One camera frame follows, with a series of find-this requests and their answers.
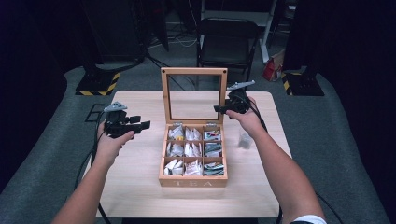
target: wooden lid frame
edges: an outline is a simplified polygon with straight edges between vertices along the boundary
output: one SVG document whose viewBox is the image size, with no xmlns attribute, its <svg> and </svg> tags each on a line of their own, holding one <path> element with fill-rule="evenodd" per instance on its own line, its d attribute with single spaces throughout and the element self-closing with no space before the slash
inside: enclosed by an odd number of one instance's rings
<svg viewBox="0 0 396 224">
<path fill-rule="evenodd" d="M 186 75 L 195 75 L 195 76 L 218 76 L 219 77 L 219 101 L 216 105 L 224 106 L 225 105 L 225 94 L 227 89 L 227 68 L 203 68 L 203 67 L 163 67 L 161 68 L 162 72 L 162 82 L 163 82 L 163 104 L 165 109 L 165 117 L 167 124 L 173 124 L 177 122 L 182 122 L 183 124 L 207 124 L 207 123 L 223 123 L 223 115 L 221 113 L 215 112 L 213 108 L 213 113 L 217 113 L 216 118 L 176 118 L 176 116 L 172 115 L 172 104 L 171 104 L 171 93 L 170 93 L 170 79 L 171 76 L 186 76 Z M 184 95 L 183 101 L 188 101 L 194 94 L 191 91 L 179 91 L 179 94 Z M 207 94 L 208 97 L 212 96 L 208 94 L 210 92 L 203 92 L 202 94 Z"/>
</svg>

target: dark background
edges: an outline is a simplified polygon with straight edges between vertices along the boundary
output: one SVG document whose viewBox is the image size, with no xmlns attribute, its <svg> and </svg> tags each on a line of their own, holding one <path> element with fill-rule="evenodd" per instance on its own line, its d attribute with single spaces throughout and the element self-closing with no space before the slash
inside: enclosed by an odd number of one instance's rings
<svg viewBox="0 0 396 224">
<path fill-rule="evenodd" d="M 285 68 L 322 59 L 318 71 L 336 89 L 361 160 L 390 221 L 396 222 L 395 4 L 301 1 L 297 8 Z M 64 73 L 82 66 L 67 32 L 70 27 L 81 34 L 93 62 L 102 63 L 103 58 L 77 0 L 7 0 L 1 1 L 0 10 L 3 190 L 62 101 Z"/>
</svg>

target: tea packet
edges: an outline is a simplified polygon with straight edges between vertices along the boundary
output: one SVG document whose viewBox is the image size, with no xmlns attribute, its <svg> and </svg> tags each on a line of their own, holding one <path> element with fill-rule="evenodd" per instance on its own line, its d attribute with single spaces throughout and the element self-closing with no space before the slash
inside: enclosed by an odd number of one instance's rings
<svg viewBox="0 0 396 224">
<path fill-rule="evenodd" d="M 184 173 L 184 175 L 202 175 L 203 167 L 198 160 L 185 163 L 185 167 L 186 172 Z"/>
<path fill-rule="evenodd" d="M 190 130 L 189 128 L 186 128 L 186 140 L 189 141 L 194 141 L 194 140 L 202 140 L 202 136 L 199 133 L 198 130 L 195 128 Z"/>
<path fill-rule="evenodd" d="M 174 159 L 168 162 L 163 169 L 164 175 L 182 175 L 183 174 L 183 160 Z"/>
<path fill-rule="evenodd" d="M 204 140 L 221 140 L 220 131 L 206 131 L 204 132 Z"/>
<path fill-rule="evenodd" d="M 183 156 L 183 147 L 179 144 L 168 143 L 166 147 L 166 155 L 168 157 L 182 157 Z"/>
<path fill-rule="evenodd" d="M 183 141 L 184 140 L 183 127 L 180 125 L 173 130 L 169 130 L 168 137 L 171 140 Z"/>
<path fill-rule="evenodd" d="M 202 146 L 201 143 L 199 143 L 198 146 L 196 146 L 194 143 L 186 143 L 184 146 L 184 155 L 186 157 L 201 157 L 202 155 Z"/>
<path fill-rule="evenodd" d="M 204 175 L 224 175 L 224 165 L 220 162 L 205 164 Z"/>
<path fill-rule="evenodd" d="M 206 143 L 204 149 L 204 156 L 206 157 L 221 157 L 222 146 L 220 143 Z"/>
</svg>

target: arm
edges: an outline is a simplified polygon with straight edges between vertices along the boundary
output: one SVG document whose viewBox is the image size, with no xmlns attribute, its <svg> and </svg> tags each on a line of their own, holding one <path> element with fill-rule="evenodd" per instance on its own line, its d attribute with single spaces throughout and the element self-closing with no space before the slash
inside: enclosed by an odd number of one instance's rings
<svg viewBox="0 0 396 224">
<path fill-rule="evenodd" d="M 99 126 L 98 138 L 104 131 Z M 52 223 L 93 223 L 99 200 L 106 182 L 106 175 L 122 146 L 134 136 L 134 132 L 113 139 L 103 134 L 98 143 L 96 158 L 81 183 L 73 192 Z"/>
<path fill-rule="evenodd" d="M 256 143 L 271 189 L 282 207 L 284 223 L 291 223 L 304 215 L 324 219 L 316 193 L 305 173 L 264 130 L 256 114 L 251 109 L 246 114 L 231 110 L 226 114 L 237 119 Z"/>
</svg>

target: person's right hand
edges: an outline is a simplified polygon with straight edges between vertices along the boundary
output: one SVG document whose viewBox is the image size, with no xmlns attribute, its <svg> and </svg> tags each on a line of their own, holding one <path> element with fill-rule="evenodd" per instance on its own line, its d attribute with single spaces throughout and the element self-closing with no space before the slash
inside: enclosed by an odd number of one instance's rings
<svg viewBox="0 0 396 224">
<path fill-rule="evenodd" d="M 256 101 L 250 96 L 248 98 L 251 102 L 253 102 L 250 103 L 251 106 L 258 110 L 256 106 Z M 245 131 L 247 131 L 247 133 L 252 137 L 253 134 L 256 133 L 258 130 L 263 129 L 259 117 L 257 117 L 257 115 L 253 112 L 251 108 L 245 114 L 240 114 L 232 110 L 227 110 L 226 114 L 230 118 L 238 120 L 242 128 L 245 129 Z"/>
</svg>

